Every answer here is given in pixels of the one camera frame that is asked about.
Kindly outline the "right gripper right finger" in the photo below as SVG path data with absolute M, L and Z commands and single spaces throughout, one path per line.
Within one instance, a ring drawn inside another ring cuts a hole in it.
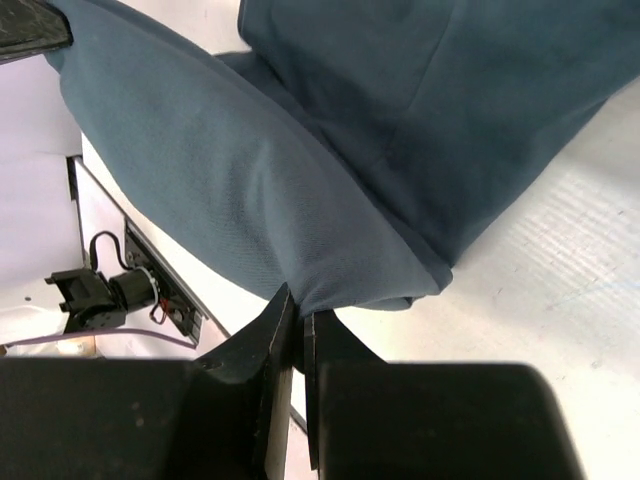
M 312 468 L 323 479 L 580 479 L 557 399 L 523 363 L 391 363 L 331 311 L 302 323 Z

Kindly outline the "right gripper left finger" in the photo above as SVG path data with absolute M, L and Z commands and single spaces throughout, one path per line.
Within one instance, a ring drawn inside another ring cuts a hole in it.
M 295 303 L 195 360 L 6 357 L 5 479 L 280 479 Z

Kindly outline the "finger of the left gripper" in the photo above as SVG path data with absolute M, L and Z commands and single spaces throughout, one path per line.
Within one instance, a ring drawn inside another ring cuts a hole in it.
M 21 60 L 70 46 L 68 20 L 45 1 L 1 1 L 1 59 Z

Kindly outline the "blue t shirt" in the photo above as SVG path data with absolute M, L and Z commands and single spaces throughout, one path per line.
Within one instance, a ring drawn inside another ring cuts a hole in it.
M 47 55 L 131 203 L 305 315 L 403 310 L 639 74 L 635 1 L 244 1 L 212 55 L 118 1 L 60 1 Z

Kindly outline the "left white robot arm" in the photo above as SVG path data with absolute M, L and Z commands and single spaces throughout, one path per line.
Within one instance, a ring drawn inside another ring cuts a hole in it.
M 3 1 L 1 3 L 1 61 L 9 63 L 72 44 L 72 34 L 64 15 L 42 1 Z M 97 242 L 109 237 L 116 260 L 123 272 L 110 279 L 98 271 Z M 59 292 L 63 301 L 56 311 L 41 309 L 31 298 L 21 307 L 3 308 L 3 320 L 24 322 L 38 312 L 50 318 L 58 315 L 60 333 L 27 339 L 9 330 L 1 336 L 7 348 L 67 341 L 94 334 L 112 334 L 125 323 L 126 315 L 148 306 L 162 304 L 160 288 L 152 272 L 144 266 L 125 263 L 120 242 L 110 231 L 98 232 L 89 242 L 89 265 L 54 272 L 44 279 L 46 287 Z

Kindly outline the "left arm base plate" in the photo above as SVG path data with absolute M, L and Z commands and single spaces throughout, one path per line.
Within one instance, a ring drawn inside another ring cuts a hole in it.
M 80 156 L 68 157 L 66 165 L 83 248 L 84 265 L 78 268 L 89 265 L 89 242 L 92 237 L 98 232 L 110 231 L 120 242 L 125 263 L 132 267 L 146 267 L 154 274 L 160 288 L 160 306 L 148 306 L 127 314 L 125 323 L 117 330 L 152 330 L 188 347 L 197 347 L 203 339 L 215 336 L 220 341 L 229 338 L 227 329 L 99 183 L 84 165 L 83 159 Z M 123 272 L 116 260 L 114 243 L 109 237 L 103 236 L 98 240 L 97 252 L 98 271 L 106 278 Z

